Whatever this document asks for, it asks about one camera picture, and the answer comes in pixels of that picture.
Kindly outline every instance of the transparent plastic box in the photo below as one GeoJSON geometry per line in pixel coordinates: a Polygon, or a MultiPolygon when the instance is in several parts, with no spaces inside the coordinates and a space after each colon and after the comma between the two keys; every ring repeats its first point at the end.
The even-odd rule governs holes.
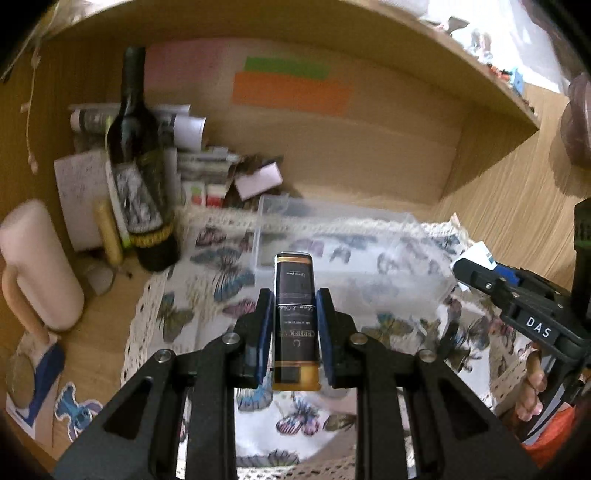
{"type": "Polygon", "coordinates": [[[328,287],[354,317],[433,314],[456,284],[448,256],[410,213],[263,195],[251,257],[257,288],[273,288],[280,251],[312,255],[316,289],[328,287]]]}

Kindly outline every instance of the orange handle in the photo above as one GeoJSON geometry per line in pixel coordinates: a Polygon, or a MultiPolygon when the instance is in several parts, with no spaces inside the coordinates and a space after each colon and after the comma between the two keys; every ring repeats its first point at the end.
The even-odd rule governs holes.
{"type": "Polygon", "coordinates": [[[2,272],[2,294],[6,303],[12,310],[25,330],[29,332],[41,345],[49,344],[49,333],[37,314],[22,294],[17,284],[18,269],[13,265],[7,265],[2,272]]]}

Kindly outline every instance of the screw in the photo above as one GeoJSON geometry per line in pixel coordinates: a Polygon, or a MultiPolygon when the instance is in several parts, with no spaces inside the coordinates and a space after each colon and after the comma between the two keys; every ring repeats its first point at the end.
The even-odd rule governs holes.
{"type": "Polygon", "coordinates": [[[162,348],[154,354],[154,358],[159,364],[165,364],[173,357],[172,351],[167,348],[162,348]]]}
{"type": "Polygon", "coordinates": [[[424,349],[419,350],[418,357],[425,363],[432,363],[437,359],[437,354],[433,350],[424,349]]]}
{"type": "Polygon", "coordinates": [[[363,333],[354,333],[349,337],[353,345],[365,345],[368,342],[368,338],[363,333]]]}
{"type": "Polygon", "coordinates": [[[240,335],[236,332],[224,333],[222,336],[222,342],[226,345],[236,345],[240,341],[240,335]]]}

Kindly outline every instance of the red sleeve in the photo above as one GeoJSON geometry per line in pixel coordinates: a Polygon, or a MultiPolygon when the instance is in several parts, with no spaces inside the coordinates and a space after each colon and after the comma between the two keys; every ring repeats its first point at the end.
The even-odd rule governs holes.
{"type": "Polygon", "coordinates": [[[523,448],[534,459],[539,468],[542,468],[550,461],[562,444],[569,438],[573,428],[574,408],[559,411],[550,420],[550,424],[540,434],[537,442],[533,445],[523,445],[523,448]]]}

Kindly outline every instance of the brown round object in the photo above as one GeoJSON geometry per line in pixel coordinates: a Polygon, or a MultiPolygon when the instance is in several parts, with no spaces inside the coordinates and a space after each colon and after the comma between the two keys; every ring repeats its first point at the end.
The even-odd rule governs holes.
{"type": "Polygon", "coordinates": [[[35,393],[35,371],[29,358],[16,354],[6,368],[6,390],[17,408],[27,408],[35,393]]]}

